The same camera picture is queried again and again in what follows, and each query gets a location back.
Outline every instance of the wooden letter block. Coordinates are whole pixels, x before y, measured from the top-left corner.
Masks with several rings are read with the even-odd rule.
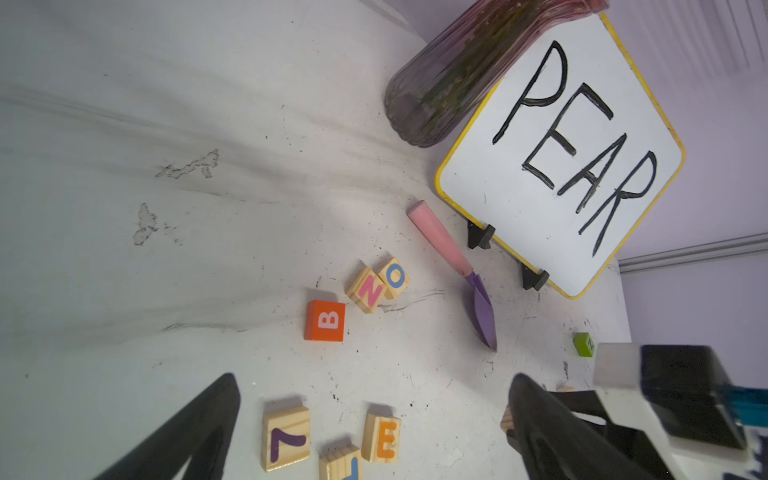
[[[388,300],[396,299],[400,293],[406,289],[408,284],[411,283],[411,277],[408,276],[405,269],[402,268],[400,260],[397,260],[397,257],[392,257],[381,270],[376,272],[376,275],[378,275],[384,282],[384,285],[386,285],[384,297]]]
[[[305,340],[344,341],[346,305],[313,300],[306,308]]]
[[[320,480],[362,480],[360,449],[348,445],[322,457]]]
[[[310,409],[296,407],[264,416],[261,436],[261,466],[276,468],[310,457]]]
[[[515,429],[515,420],[512,418],[512,409],[507,405],[507,409],[504,411],[501,423],[502,432],[506,433],[507,430]]]
[[[362,457],[373,463],[397,463],[400,452],[400,419],[369,413],[362,434]]]
[[[373,270],[366,267],[357,274],[346,295],[365,313],[373,313],[382,301],[386,286]]]
[[[574,345],[579,356],[593,356],[594,342],[589,333],[577,333],[574,335]]]

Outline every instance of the whiteboard stand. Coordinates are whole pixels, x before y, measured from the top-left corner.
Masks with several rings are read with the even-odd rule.
[[[470,249],[480,247],[483,250],[491,248],[491,239],[493,239],[493,234],[496,233],[493,225],[489,223],[485,228],[480,228],[472,220],[467,219],[467,229],[467,247]],[[533,288],[538,292],[549,280],[549,272],[547,270],[536,273],[525,266],[524,263],[521,263],[520,266],[522,267],[523,288],[525,290]]]
[[[535,271],[525,266],[524,263],[521,266],[523,271],[524,289],[530,290],[533,288],[538,292],[547,283],[547,280],[549,280],[549,272],[547,270],[542,270],[541,272],[536,273]]]
[[[493,225],[488,224],[485,226],[485,229],[483,229],[475,225],[472,220],[467,220],[467,229],[467,247],[480,247],[483,250],[491,248],[491,239],[493,238],[493,234],[496,233],[496,229]]]

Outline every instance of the whiteboard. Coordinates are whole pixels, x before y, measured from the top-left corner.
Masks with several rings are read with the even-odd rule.
[[[472,222],[493,225],[494,240],[520,261],[547,270],[560,293],[578,298],[684,157],[607,18],[592,15],[545,32],[515,63],[435,185]]]

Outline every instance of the orange letter block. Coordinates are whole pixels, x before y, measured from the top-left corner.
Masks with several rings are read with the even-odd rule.
[[[345,313],[343,303],[311,301],[306,308],[304,339],[343,342]]]
[[[384,297],[384,282],[366,267],[357,274],[346,295],[365,313],[373,313]]]
[[[369,413],[362,434],[362,457],[373,463],[397,463],[400,452],[400,419]]]

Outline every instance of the pink trowel handle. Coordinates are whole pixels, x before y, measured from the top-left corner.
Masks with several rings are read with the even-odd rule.
[[[408,217],[454,270],[461,276],[472,273],[472,265],[424,200],[419,200],[408,209]]]

